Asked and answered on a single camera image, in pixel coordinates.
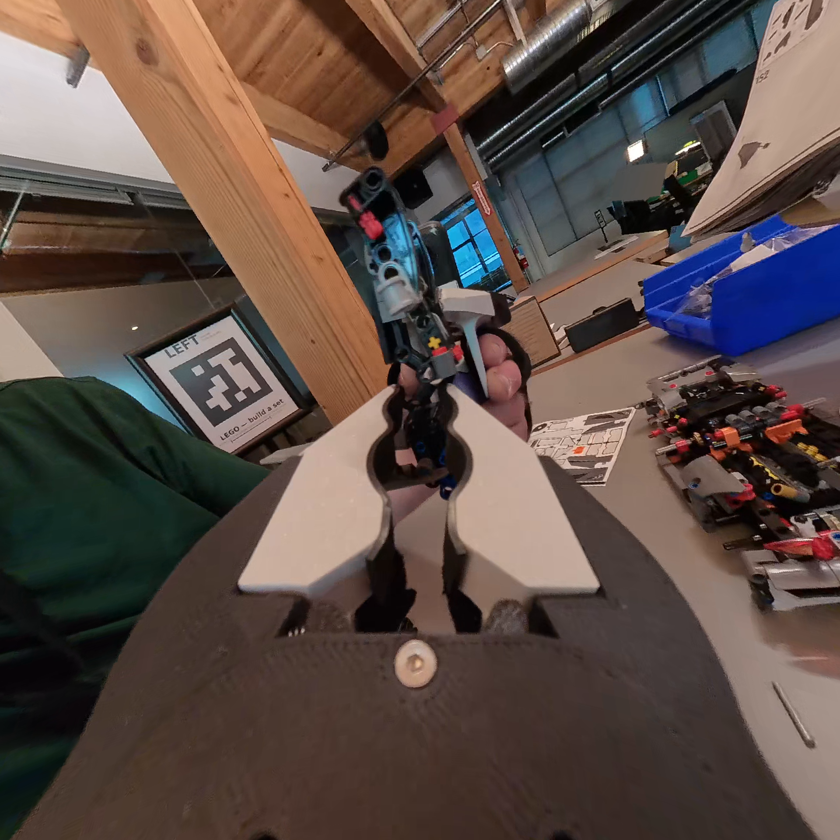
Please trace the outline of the lego car chassis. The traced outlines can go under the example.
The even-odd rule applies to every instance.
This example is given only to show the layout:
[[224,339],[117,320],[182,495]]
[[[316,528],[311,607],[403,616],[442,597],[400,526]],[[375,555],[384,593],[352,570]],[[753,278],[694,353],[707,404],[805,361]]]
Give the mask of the lego car chassis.
[[792,403],[753,367],[718,355],[647,381],[655,459],[706,532],[741,525],[756,606],[838,605],[839,426],[824,400]]

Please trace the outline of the lego instruction booklet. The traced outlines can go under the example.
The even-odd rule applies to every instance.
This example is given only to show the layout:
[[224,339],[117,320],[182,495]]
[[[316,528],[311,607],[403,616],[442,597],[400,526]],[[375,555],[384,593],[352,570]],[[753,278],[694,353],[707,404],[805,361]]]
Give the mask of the lego instruction booklet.
[[774,4],[741,127],[684,234],[780,214],[838,174],[839,2]]

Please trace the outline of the black box device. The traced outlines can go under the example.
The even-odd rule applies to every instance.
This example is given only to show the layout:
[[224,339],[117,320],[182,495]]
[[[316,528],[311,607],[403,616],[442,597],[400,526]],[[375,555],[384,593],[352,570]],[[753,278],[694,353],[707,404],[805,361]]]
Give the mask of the black box device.
[[565,338],[575,354],[582,353],[639,326],[639,312],[630,298],[598,308],[565,328]]

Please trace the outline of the cardboard box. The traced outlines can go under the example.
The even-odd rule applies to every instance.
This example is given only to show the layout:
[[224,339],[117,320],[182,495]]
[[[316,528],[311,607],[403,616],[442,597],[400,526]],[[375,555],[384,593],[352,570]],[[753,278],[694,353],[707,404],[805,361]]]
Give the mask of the cardboard box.
[[533,368],[561,355],[558,340],[534,296],[519,297],[511,304],[510,320],[504,330],[519,342]]

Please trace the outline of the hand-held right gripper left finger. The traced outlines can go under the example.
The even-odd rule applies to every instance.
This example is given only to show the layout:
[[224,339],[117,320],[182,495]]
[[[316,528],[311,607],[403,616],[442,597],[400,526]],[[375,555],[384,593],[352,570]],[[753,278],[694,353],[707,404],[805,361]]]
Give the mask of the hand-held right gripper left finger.
[[238,578],[246,594],[343,601],[357,628],[405,628],[415,591],[394,541],[391,493],[405,398],[387,386],[289,463],[287,487]]

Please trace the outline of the wooden post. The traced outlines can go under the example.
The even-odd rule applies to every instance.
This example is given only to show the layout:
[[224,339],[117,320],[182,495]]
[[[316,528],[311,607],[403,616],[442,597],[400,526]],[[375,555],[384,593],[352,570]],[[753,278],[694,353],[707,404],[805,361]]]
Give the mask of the wooden post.
[[59,2],[333,425],[386,385],[340,258],[193,2]]

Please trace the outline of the sticker sheet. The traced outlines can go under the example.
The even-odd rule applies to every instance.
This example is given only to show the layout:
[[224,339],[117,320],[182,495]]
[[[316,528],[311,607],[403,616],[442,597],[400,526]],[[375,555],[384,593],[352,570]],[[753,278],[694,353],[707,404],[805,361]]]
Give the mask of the sticker sheet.
[[528,439],[583,487],[603,487],[612,474],[637,409],[626,407],[536,424]]

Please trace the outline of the framed marker sign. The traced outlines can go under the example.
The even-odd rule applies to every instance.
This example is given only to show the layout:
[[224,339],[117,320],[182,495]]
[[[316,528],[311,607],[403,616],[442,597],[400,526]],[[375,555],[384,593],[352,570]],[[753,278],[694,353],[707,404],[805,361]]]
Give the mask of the framed marker sign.
[[270,445],[315,406],[235,302],[124,358],[180,425],[231,455]]

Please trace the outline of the clear plastic parts bag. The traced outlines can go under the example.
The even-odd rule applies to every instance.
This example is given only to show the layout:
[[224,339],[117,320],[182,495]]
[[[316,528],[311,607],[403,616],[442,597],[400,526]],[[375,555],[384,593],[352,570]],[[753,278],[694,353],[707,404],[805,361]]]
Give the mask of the clear plastic parts bag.
[[755,273],[757,266],[770,262],[756,274],[760,278],[781,273],[782,256],[792,253],[790,259],[794,278],[805,271],[811,271],[812,258],[809,256],[809,244],[814,239],[824,239],[826,235],[838,235],[838,224],[817,227],[793,227],[758,243],[749,233],[741,236],[738,257],[721,268],[709,278],[694,282],[675,306],[675,314],[703,320],[711,319],[712,302],[715,289],[722,281],[750,272]]

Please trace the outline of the blue-lit window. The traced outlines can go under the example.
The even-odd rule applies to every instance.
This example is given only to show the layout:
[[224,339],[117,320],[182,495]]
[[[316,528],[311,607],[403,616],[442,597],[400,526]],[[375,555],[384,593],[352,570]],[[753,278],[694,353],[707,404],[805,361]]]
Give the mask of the blue-lit window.
[[440,222],[453,251],[460,286],[500,291],[511,284],[474,198],[455,206]]

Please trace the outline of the short light grey lego axle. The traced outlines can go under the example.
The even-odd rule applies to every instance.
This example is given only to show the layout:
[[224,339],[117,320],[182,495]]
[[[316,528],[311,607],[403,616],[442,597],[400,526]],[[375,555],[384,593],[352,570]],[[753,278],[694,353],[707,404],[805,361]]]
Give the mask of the short light grey lego axle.
[[795,731],[797,732],[799,738],[802,740],[803,744],[807,749],[814,750],[816,748],[816,740],[812,735],[810,729],[805,725],[805,722],[800,715],[799,711],[795,708],[795,705],[791,701],[788,693],[784,690],[782,685],[778,681],[772,681],[771,686],[773,689],[774,694],[778,698],[782,708],[784,709],[785,714],[791,721],[792,726],[794,727]]

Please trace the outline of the black lego door assembly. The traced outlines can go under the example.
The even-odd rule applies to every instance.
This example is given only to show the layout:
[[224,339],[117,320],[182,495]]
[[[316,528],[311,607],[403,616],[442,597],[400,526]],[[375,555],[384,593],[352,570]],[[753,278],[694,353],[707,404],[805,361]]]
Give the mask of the black lego door assembly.
[[384,360],[396,372],[411,369],[418,382],[413,395],[402,397],[401,431],[415,459],[402,472],[432,487],[442,482],[445,496],[455,482],[446,478],[446,412],[439,392],[469,370],[463,330],[444,315],[424,237],[383,170],[363,171],[339,200],[362,236],[370,310]]

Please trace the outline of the silver air duct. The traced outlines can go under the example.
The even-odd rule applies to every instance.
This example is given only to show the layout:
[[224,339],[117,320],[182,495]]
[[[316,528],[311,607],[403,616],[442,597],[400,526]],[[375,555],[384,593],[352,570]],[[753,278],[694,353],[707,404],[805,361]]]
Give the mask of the silver air duct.
[[533,83],[591,31],[594,6],[589,1],[562,2],[544,15],[524,42],[501,60],[502,76],[511,95]]

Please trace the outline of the person's left hand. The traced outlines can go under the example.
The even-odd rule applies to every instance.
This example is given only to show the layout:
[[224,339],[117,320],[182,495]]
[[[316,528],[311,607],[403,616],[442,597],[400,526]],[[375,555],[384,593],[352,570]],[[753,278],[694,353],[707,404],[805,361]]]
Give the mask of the person's left hand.
[[532,431],[528,394],[531,360],[520,343],[503,329],[480,330],[478,341],[486,369],[487,391],[470,373],[458,373],[455,386],[527,442]]

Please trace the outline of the black wall speaker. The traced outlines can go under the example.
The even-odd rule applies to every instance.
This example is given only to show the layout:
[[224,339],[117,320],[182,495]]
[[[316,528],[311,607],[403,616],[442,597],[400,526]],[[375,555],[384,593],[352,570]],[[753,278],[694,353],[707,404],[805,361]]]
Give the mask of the black wall speaker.
[[434,196],[424,169],[418,165],[406,168],[393,178],[392,183],[404,206],[410,210],[417,210]]

